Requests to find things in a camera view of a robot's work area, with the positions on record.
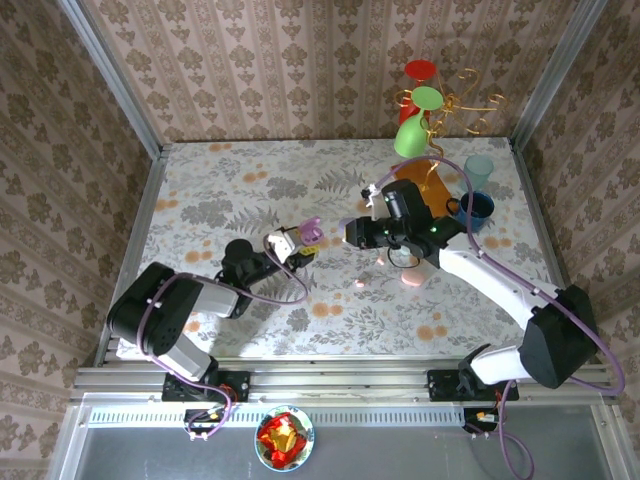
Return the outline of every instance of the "gray floor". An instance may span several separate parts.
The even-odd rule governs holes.
[[[462,430],[325,427],[309,460],[290,480],[511,479],[499,442],[469,440]],[[588,408],[512,408],[507,431],[536,462],[536,479],[611,478]],[[179,429],[93,429],[77,479],[211,480],[282,478],[256,457],[252,428],[228,428],[208,442]],[[523,459],[515,451],[515,465]]]

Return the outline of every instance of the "orange tray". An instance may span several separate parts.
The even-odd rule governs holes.
[[[444,217],[447,215],[446,203],[447,200],[451,198],[451,193],[442,182],[437,169],[431,172],[431,175],[429,175],[429,183],[425,185],[424,182],[431,165],[431,162],[428,160],[415,162],[398,170],[395,177],[398,180],[402,178],[409,179],[418,185],[424,203],[431,209],[431,215],[433,215],[434,218]]]

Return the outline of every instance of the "patterned table surface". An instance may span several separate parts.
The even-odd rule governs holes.
[[[473,153],[495,165],[484,188],[496,210],[479,234],[498,258],[548,280],[548,272],[515,163],[504,138],[444,139],[459,165]],[[379,266],[379,253],[359,252],[341,241],[338,222],[366,214],[360,190],[401,160],[392,140],[323,140],[177,144],[171,149],[140,271],[159,261],[177,271],[213,277],[225,245],[262,237],[280,225],[318,215],[326,241],[300,277],[306,303],[277,307],[253,302],[236,320],[193,313],[185,332],[215,356],[464,355],[478,345],[501,345],[522,332],[501,308],[462,280],[423,264],[428,280],[401,283],[401,271]],[[453,169],[438,172],[454,196]],[[364,288],[354,280],[370,275]],[[278,274],[253,291],[280,299],[300,295]],[[140,358],[121,341],[118,356]]]

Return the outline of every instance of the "blue cup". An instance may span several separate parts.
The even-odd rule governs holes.
[[[458,208],[453,210],[449,205],[455,203]],[[469,194],[465,193],[460,200],[450,198],[447,200],[447,211],[458,222],[467,226],[467,206],[469,205]],[[483,192],[473,192],[473,209],[471,211],[471,231],[479,232],[487,223],[489,217],[495,210],[495,204],[489,195]]]

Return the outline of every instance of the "metal bracket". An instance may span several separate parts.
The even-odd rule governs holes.
[[[501,394],[507,386],[507,382],[490,385],[486,389],[476,390],[475,394],[458,390],[460,384],[458,370],[429,370],[427,381],[429,383],[429,400],[432,402],[495,402],[496,391]],[[509,390],[507,400],[519,400],[518,386],[514,385]]]
[[[247,402],[249,400],[250,379],[249,372],[229,372],[217,370],[212,378],[215,380],[206,381],[205,383],[219,387],[228,385],[235,393],[236,397],[232,400],[237,402]],[[167,374],[162,385],[162,401],[163,402],[217,402],[224,403],[224,397],[215,391],[205,391],[185,385],[176,377]]]

